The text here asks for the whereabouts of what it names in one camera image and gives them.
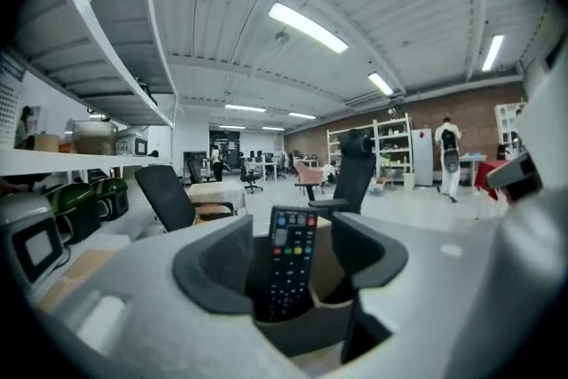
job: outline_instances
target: red object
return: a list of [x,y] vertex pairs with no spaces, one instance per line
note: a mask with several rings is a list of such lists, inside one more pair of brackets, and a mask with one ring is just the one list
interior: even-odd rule
[[509,162],[509,160],[497,160],[494,162],[481,162],[477,168],[476,183],[475,187],[487,191],[492,198],[497,201],[497,192],[495,188],[490,188],[487,184],[487,174],[492,170],[500,168],[503,164]]

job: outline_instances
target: red brick wall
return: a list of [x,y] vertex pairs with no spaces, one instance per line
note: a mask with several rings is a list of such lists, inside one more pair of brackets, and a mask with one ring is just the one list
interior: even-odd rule
[[[415,101],[402,105],[402,109],[412,117],[413,128],[432,128],[432,134],[442,123],[442,119],[449,115],[462,133],[460,153],[480,152],[494,158],[499,144],[494,108],[496,105],[517,103],[522,99],[526,99],[523,84],[511,83]],[[284,148],[287,152],[297,149],[302,154],[316,154],[325,163],[328,158],[327,130],[346,130],[372,123],[373,119],[382,122],[389,118],[386,109],[354,115],[289,134],[284,137]],[[434,151],[434,169],[439,170],[438,147]]]

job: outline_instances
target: fluorescent light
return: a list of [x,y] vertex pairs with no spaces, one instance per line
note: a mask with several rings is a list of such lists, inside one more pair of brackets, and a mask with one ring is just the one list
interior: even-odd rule
[[483,64],[483,71],[489,71],[493,66],[495,58],[497,57],[497,52],[499,52],[499,48],[501,48],[501,44],[503,43],[503,38],[503,35],[496,35],[493,37],[489,53],[487,54],[487,59],[485,59],[485,63]]
[[266,110],[261,107],[249,107],[249,106],[239,106],[239,105],[225,105],[225,109],[240,109],[241,111],[255,111],[258,113],[263,113]]
[[302,117],[303,119],[310,119],[310,120],[316,118],[315,115],[299,114],[299,113],[290,113],[288,115],[291,115],[292,117]]
[[283,4],[278,2],[272,6],[268,12],[268,16],[288,24],[292,28],[297,28],[300,32],[304,32],[306,35],[311,36],[320,43],[325,44],[331,50],[341,54],[349,46],[342,42],[339,38],[328,32],[319,24],[316,24],[312,20],[309,20],[299,12],[289,9]]
[[384,81],[384,79],[382,79],[378,73],[373,73],[371,75],[368,76],[368,78],[371,80],[371,82],[376,85],[379,89],[381,89],[381,92],[384,93],[385,95],[389,96],[392,95],[393,90],[391,89],[391,87]]

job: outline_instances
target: black remote control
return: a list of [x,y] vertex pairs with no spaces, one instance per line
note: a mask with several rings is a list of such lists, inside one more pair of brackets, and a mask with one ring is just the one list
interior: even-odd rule
[[264,320],[293,319],[311,305],[308,282],[317,227],[316,209],[272,207]]

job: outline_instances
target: pink chair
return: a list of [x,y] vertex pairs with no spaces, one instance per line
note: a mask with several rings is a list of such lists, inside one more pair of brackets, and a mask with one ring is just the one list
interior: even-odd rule
[[300,161],[294,162],[294,168],[298,171],[299,177],[299,183],[297,183],[296,186],[305,188],[310,201],[315,201],[316,198],[313,195],[313,187],[319,186],[323,193],[323,170],[308,168]]

